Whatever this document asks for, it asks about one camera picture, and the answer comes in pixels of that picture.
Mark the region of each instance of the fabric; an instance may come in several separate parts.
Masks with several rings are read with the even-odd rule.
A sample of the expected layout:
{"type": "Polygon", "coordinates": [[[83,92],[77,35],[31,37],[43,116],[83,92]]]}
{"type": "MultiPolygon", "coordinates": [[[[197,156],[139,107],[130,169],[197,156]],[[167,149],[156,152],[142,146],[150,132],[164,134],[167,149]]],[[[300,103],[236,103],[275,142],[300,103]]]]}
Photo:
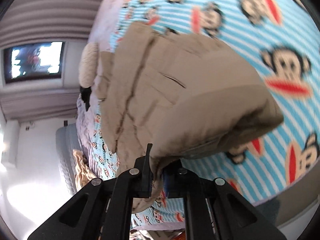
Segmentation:
{"type": "Polygon", "coordinates": [[[102,0],[15,0],[0,22],[0,49],[87,40],[102,0]]]}
{"type": "Polygon", "coordinates": [[[87,160],[81,151],[73,150],[73,156],[76,162],[76,188],[79,191],[97,176],[85,164],[87,160]]]}
{"type": "MultiPolygon", "coordinates": [[[[311,200],[309,196],[302,193],[299,198],[295,199],[294,193],[291,195],[294,192],[293,188],[301,182],[304,188],[301,192],[314,192],[317,189],[311,183],[306,184],[304,176],[308,177],[310,174],[318,172],[314,169],[314,165],[318,161],[319,153],[317,135],[319,134],[320,122],[317,113],[320,105],[318,93],[320,57],[318,41],[320,33],[310,15],[299,6],[296,0],[249,1],[257,2],[257,6],[253,6],[256,10],[252,10],[251,14],[252,12],[262,12],[261,21],[257,24],[249,20],[252,17],[242,8],[241,0],[184,0],[182,4],[169,3],[166,0],[148,0],[145,4],[140,4],[138,0],[104,0],[89,39],[98,42],[100,50],[112,52],[121,42],[121,38],[133,21],[150,23],[154,30],[161,33],[171,29],[177,33],[199,31],[204,35],[209,35],[205,28],[198,28],[197,24],[195,24],[196,28],[193,28],[191,16],[199,15],[198,10],[193,10],[194,7],[200,8],[203,12],[206,12],[206,8],[215,8],[218,11],[214,5],[207,6],[208,2],[216,3],[223,16],[223,21],[213,37],[230,45],[241,57],[255,67],[283,111],[284,123],[273,132],[246,144],[244,158],[240,164],[234,164],[226,153],[198,160],[181,159],[181,161],[185,168],[194,171],[202,178],[225,178],[251,203],[263,203],[285,192],[285,197],[282,198],[283,194],[279,195],[281,197],[280,220],[279,216],[277,217],[277,223],[283,223],[306,207],[306,203],[311,203],[314,200],[313,197],[311,200]],[[281,24],[277,24],[272,19],[272,14],[267,13],[266,8],[272,9],[278,20],[281,18],[281,24]],[[154,18],[157,20],[156,22],[145,18],[150,15],[146,14],[149,9],[152,9],[150,12],[156,12],[156,16],[158,16],[154,18]],[[282,63],[281,57],[275,56],[284,53],[289,55],[285,58],[295,58],[295,62],[299,62],[300,69],[304,69],[303,72],[300,72],[299,68],[295,68],[298,70],[293,75],[296,82],[290,83],[286,79],[286,74],[281,72],[279,67],[282,63]],[[308,60],[311,63],[311,71],[308,71],[308,60]],[[276,65],[278,71],[275,72],[273,67],[269,67],[270,62],[278,63],[276,65]],[[274,78],[279,78],[279,81],[282,80],[282,82],[272,82],[275,80],[274,78]],[[307,152],[316,158],[313,158],[311,162],[305,162],[303,157],[307,152]]],[[[103,158],[108,158],[108,154],[100,154],[103,158]]],[[[183,220],[181,199],[159,198],[152,207],[138,213],[137,216],[132,216],[144,229],[152,226],[161,230],[159,228],[168,228],[177,221],[183,220]],[[157,221],[153,211],[160,214],[162,220],[157,221]]]]}
{"type": "Polygon", "coordinates": [[[98,175],[98,167],[95,155],[93,154],[93,136],[95,131],[95,120],[98,111],[98,99],[94,93],[91,93],[89,100],[90,108],[86,111],[86,103],[79,96],[77,100],[77,119],[76,128],[81,146],[81,151],[88,159],[90,170],[98,175]]]}
{"type": "Polygon", "coordinates": [[[53,117],[76,116],[79,89],[54,89],[0,95],[0,104],[7,120],[35,121],[53,117]]]}
{"type": "Polygon", "coordinates": [[[158,197],[162,168],[170,162],[228,151],[283,121],[256,70],[222,41],[199,34],[161,37],[148,25],[132,23],[113,64],[100,103],[101,133],[118,153],[118,174],[133,167],[143,146],[154,144],[154,192],[138,205],[134,201],[135,213],[158,197]]]}
{"type": "Polygon", "coordinates": [[[79,84],[83,88],[91,87],[97,75],[98,45],[89,42],[83,49],[79,63],[79,84]]]}
{"type": "Polygon", "coordinates": [[[56,131],[56,150],[59,156],[59,171],[62,181],[65,182],[71,196],[77,193],[76,165],[73,150],[80,150],[76,125],[61,127],[56,131]]]}

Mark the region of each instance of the gray blind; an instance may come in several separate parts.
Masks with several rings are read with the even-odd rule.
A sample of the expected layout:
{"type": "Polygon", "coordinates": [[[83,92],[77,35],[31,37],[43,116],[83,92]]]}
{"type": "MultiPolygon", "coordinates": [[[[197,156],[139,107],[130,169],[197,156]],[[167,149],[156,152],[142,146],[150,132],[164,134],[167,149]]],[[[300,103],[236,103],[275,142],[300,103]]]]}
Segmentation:
{"type": "Polygon", "coordinates": [[[0,49],[87,40],[102,0],[15,0],[0,21],[0,49]]]}

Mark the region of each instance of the air conditioner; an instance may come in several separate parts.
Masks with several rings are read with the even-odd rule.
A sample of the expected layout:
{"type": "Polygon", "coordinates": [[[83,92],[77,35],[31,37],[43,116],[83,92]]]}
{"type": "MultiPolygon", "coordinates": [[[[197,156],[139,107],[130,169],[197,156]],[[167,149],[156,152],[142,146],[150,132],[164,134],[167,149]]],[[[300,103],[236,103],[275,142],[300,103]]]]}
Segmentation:
{"type": "Polygon", "coordinates": [[[9,120],[4,128],[4,150],[2,152],[1,164],[6,168],[15,168],[18,154],[20,125],[17,120],[9,120]]]}

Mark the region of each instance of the window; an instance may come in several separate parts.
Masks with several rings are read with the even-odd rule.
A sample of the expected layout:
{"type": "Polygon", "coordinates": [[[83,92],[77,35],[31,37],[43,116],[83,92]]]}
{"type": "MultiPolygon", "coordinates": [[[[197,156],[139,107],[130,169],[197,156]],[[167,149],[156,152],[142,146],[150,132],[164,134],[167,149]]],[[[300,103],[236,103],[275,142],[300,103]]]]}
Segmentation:
{"type": "Polygon", "coordinates": [[[50,42],[5,49],[5,82],[61,78],[63,47],[63,42],[50,42]]]}

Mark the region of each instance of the bedspread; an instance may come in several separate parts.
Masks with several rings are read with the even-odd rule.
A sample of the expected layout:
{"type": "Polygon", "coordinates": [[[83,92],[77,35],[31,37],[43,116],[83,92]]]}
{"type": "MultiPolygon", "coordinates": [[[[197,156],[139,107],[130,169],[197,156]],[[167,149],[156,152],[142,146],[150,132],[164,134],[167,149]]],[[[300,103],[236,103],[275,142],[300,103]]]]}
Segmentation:
{"type": "MultiPolygon", "coordinates": [[[[225,178],[251,203],[278,194],[312,168],[320,155],[320,33],[300,0],[104,0],[90,41],[114,51],[133,21],[160,33],[193,32],[224,41],[255,67],[284,113],[284,124],[245,145],[238,159],[220,153],[182,159],[184,167],[206,179],[225,178]]],[[[106,163],[108,155],[98,158],[106,163]]],[[[112,162],[117,167],[115,155],[112,162]]],[[[154,230],[163,222],[182,223],[182,200],[162,193],[133,219],[154,230]]]]}

